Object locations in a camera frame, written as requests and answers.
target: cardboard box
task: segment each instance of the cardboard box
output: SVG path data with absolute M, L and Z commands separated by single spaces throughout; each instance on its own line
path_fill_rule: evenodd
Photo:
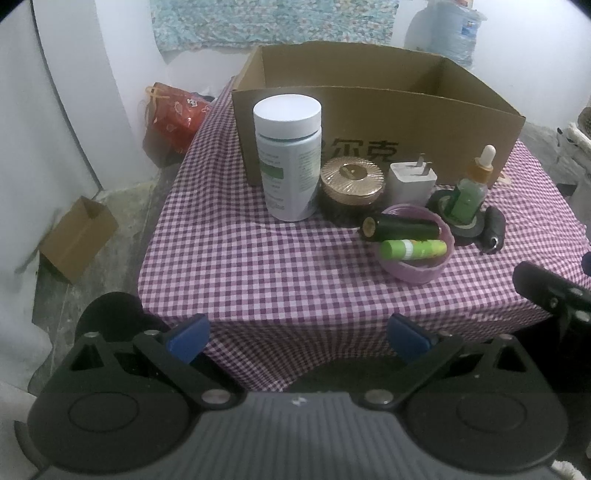
M 117 220 L 106 206 L 80 197 L 39 250 L 74 283 L 116 230 Z
M 359 43 L 258 47 L 232 101 L 249 184 L 261 182 L 252 108 L 282 93 L 322 104 L 323 159 L 354 155 L 413 161 L 426 153 L 441 184 L 454 184 L 485 145 L 497 151 L 491 185 L 525 118 L 491 88 L 437 55 Z

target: white supplement bottle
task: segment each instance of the white supplement bottle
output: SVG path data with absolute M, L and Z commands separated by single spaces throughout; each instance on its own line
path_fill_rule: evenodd
M 269 213 L 284 222 L 316 210 L 322 106 L 306 95 L 275 95 L 253 110 L 262 186 Z

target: black electrical tape roll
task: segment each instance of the black electrical tape roll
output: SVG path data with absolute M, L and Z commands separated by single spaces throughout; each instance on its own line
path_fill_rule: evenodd
M 405 218 L 388 213 L 368 215 L 361 224 L 361 236 L 370 242 L 386 240 L 437 240 L 441 229 L 432 220 Z
M 429 198 L 427 208 L 439 215 L 443 221 L 449 225 L 452 235 L 456 240 L 456 247 L 466 247 L 467 245 L 472 245 L 476 242 L 478 237 L 482 235 L 485 225 L 484 214 L 478 210 L 470 225 L 464 226 L 451 223 L 448 218 L 445 217 L 443 211 L 445 210 L 445 206 L 452 196 L 452 193 L 452 190 L 438 190 L 431 195 L 431 198 Z

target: purple checkered tablecloth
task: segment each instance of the purple checkered tablecloth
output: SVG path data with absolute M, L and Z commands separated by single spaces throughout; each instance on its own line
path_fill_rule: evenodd
M 487 203 L 508 222 L 496 255 L 459 248 L 424 286 L 391 278 L 354 229 L 319 214 L 282 223 L 262 189 L 246 184 L 226 89 L 202 125 L 168 195 L 139 276 L 144 307 L 170 325 L 195 313 L 212 324 L 207 353 L 245 387 L 282 390 L 335 358 L 389 353 L 394 312 L 428 330 L 485 339 L 546 314 L 514 291 L 511 274 L 530 260 L 591 287 L 581 258 L 584 229 L 550 178 L 517 142 Z

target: white dropper cap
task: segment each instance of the white dropper cap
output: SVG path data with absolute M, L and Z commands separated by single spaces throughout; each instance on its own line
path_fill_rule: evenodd
M 492 168 L 492 161 L 495 159 L 496 149 L 492 145 L 487 145 L 482 151 L 482 155 L 476 161 L 481 167 Z

